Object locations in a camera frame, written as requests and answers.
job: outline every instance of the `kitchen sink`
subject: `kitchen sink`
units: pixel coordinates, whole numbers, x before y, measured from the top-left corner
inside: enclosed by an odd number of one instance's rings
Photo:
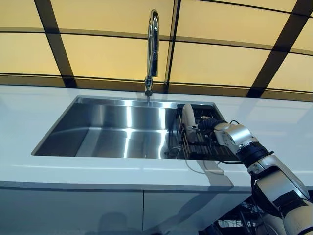
[[[184,104],[78,96],[33,150],[33,155],[182,158],[177,128]],[[195,103],[222,119],[214,103]]]

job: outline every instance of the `white cabinet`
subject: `white cabinet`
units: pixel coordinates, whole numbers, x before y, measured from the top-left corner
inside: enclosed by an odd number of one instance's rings
[[[0,189],[0,234],[132,234],[142,231],[142,205],[142,191]]]
[[[202,231],[248,193],[144,192],[144,231]]]

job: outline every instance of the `faucet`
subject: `faucet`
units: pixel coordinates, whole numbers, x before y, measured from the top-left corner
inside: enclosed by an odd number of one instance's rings
[[[152,96],[153,77],[157,76],[159,28],[158,13],[152,10],[148,24],[148,57],[147,57],[147,76],[145,78],[145,95]]]

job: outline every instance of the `white countertop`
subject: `white countertop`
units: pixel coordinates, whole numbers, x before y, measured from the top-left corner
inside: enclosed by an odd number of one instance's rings
[[[241,164],[219,164],[221,176],[196,173],[185,160],[32,156],[77,95],[144,98],[135,92],[0,86],[0,187],[249,191],[250,176]],[[312,103],[179,94],[154,94],[153,99],[215,102],[226,120],[249,128],[313,189]],[[188,164],[203,172],[201,162]]]

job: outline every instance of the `wire dish rack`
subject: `wire dish rack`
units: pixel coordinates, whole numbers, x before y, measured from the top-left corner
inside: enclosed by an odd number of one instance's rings
[[[185,126],[181,121],[183,105],[177,106],[176,125],[179,144],[183,149],[184,157],[192,160],[237,161],[236,156],[225,146],[218,144],[212,131],[197,130],[197,141],[191,143],[187,140]],[[192,105],[195,121],[198,124],[205,118],[222,120],[214,107],[205,105]]]

